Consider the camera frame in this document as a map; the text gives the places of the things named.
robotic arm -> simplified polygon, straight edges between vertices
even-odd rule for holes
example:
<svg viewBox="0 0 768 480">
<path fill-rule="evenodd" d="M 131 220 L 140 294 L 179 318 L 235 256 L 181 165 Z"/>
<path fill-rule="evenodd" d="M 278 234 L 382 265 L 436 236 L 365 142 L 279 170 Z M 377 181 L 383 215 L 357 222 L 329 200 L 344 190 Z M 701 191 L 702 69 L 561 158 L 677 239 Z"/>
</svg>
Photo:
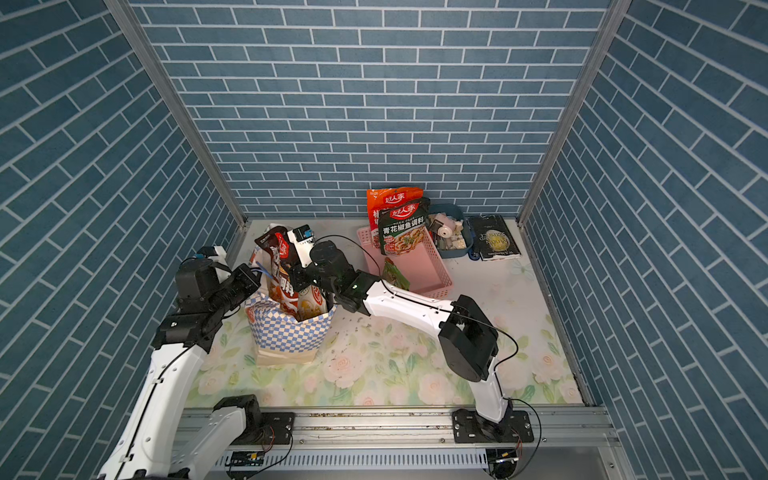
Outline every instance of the robotic arm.
<svg viewBox="0 0 768 480">
<path fill-rule="evenodd" d="M 307 226 L 290 231 L 288 237 L 300 259 L 300 264 L 288 266 L 294 289 L 313 283 L 332 292 L 334 301 L 350 312 L 386 316 L 435 337 L 451 370 L 469 381 L 477 413 L 495 424 L 502 421 L 508 402 L 496 376 L 489 375 L 498 361 L 498 332 L 472 298 L 436 300 L 355 271 L 332 241 L 311 242 Z"/>
<path fill-rule="evenodd" d="M 448 366 L 469 381 L 475 395 L 476 431 L 486 442 L 507 441 L 512 408 L 491 375 L 498 362 L 498 333 L 472 298 L 436 300 L 390 286 L 376 275 L 354 270 L 333 242 L 316 245 L 306 225 L 288 237 L 299 259 L 283 267 L 295 290 L 315 284 L 350 312 L 386 316 L 437 338 Z M 230 270 L 225 256 L 220 247 L 204 247 L 181 264 L 176 274 L 179 310 L 157 328 L 144 386 L 98 480 L 201 480 L 229 445 L 260 441 L 265 424 L 256 397 L 227 397 L 214 407 L 207 426 L 171 457 L 184 401 L 224 314 L 260 286 L 261 273 L 245 263 Z"/>
</svg>

blue checkered paper bag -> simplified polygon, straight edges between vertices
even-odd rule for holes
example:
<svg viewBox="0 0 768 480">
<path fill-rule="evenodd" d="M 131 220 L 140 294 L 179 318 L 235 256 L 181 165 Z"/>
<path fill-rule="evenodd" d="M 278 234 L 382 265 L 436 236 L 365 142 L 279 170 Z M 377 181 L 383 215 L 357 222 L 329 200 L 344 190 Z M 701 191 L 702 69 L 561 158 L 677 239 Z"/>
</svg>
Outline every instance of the blue checkered paper bag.
<svg viewBox="0 0 768 480">
<path fill-rule="evenodd" d="M 279 365 L 306 363 L 315 358 L 337 306 L 303 322 L 283 312 L 278 302 L 263 293 L 253 294 L 245 301 L 245 307 L 250 331 L 258 345 L 257 365 Z"/>
</svg>

red seasoning packet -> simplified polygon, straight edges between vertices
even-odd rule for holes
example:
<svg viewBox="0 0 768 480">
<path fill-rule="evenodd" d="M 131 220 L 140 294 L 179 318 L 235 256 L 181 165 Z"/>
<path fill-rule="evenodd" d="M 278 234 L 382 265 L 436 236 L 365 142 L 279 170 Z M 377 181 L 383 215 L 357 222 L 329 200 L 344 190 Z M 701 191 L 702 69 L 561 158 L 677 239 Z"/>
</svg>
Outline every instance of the red seasoning packet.
<svg viewBox="0 0 768 480">
<path fill-rule="evenodd" d="M 399 207 L 405 202 L 421 198 L 424 190 L 418 187 L 380 188 L 368 190 L 368 222 L 375 247 L 379 246 L 379 213 L 381 210 Z"/>
</svg>

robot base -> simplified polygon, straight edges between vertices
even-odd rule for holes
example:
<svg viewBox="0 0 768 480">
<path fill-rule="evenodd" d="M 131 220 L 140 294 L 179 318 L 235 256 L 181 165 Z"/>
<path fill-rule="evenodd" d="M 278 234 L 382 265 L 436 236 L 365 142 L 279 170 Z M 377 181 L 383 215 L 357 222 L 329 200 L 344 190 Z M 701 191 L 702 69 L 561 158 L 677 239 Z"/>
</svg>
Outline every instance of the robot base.
<svg viewBox="0 0 768 480">
<path fill-rule="evenodd" d="M 261 419 L 263 426 L 261 431 L 264 437 L 260 441 L 263 445 L 269 445 L 272 442 L 272 432 L 275 432 L 274 445 L 288 445 L 290 443 L 291 429 L 293 428 L 293 412 L 262 412 Z M 252 442 L 235 440 L 232 445 L 252 445 Z"/>
<path fill-rule="evenodd" d="M 528 412 L 512 410 L 511 402 L 498 424 L 483 419 L 474 410 L 453 412 L 453 439 L 456 443 L 517 443 L 518 435 L 523 443 L 534 441 Z"/>
</svg>

green packet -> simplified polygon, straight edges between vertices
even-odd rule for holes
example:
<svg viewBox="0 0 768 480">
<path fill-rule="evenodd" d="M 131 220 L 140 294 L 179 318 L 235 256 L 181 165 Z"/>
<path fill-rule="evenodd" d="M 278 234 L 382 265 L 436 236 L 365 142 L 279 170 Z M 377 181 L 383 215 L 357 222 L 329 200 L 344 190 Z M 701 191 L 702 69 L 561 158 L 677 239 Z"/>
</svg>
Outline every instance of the green packet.
<svg viewBox="0 0 768 480">
<path fill-rule="evenodd" d="M 384 259 L 384 271 L 382 272 L 382 278 L 392 285 L 402 288 L 403 290 L 410 290 L 411 283 L 400 272 L 397 266 L 389 259 Z"/>
</svg>

